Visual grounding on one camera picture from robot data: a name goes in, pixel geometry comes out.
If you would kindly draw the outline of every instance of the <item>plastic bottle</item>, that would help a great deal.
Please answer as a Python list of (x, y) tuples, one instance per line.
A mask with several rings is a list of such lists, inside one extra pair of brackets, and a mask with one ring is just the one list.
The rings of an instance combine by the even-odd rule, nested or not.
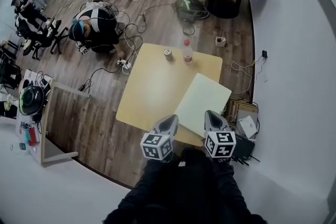
[(190, 47), (189, 40), (185, 40), (182, 47), (182, 56), (184, 63), (190, 65), (193, 61), (193, 49)]

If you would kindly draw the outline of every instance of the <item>shoe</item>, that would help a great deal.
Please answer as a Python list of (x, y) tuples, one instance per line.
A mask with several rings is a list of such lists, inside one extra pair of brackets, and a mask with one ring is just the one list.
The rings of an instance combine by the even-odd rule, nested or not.
[(53, 32), (53, 31), (52, 31), (52, 29), (51, 29), (51, 28), (49, 28), (49, 29), (48, 29), (48, 34), (47, 34), (47, 37), (50, 37), (52, 32)]

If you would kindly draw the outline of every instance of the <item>white board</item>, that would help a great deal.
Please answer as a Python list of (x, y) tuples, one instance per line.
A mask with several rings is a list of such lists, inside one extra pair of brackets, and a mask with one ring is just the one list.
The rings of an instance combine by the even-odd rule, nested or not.
[(184, 94), (175, 114), (179, 116), (181, 125), (204, 137), (205, 111), (221, 113), (230, 95), (231, 90), (198, 73)]

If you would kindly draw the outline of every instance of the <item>red object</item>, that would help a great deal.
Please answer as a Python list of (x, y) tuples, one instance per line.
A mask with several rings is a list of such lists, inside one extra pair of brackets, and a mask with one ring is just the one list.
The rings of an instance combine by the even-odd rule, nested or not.
[(37, 144), (37, 140), (36, 140), (35, 128), (31, 128), (29, 130), (29, 134), (30, 134), (30, 141), (28, 141), (29, 146), (36, 145)]

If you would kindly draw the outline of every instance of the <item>paper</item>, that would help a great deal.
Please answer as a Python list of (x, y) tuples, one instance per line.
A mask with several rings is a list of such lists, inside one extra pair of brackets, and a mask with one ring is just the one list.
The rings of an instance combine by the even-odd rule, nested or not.
[(240, 119), (238, 120), (238, 122), (240, 123), (241, 128), (243, 128), (247, 138), (251, 138), (252, 135), (254, 135), (257, 132), (256, 125), (254, 124), (254, 121), (251, 118), (251, 116), (247, 116), (243, 119)]

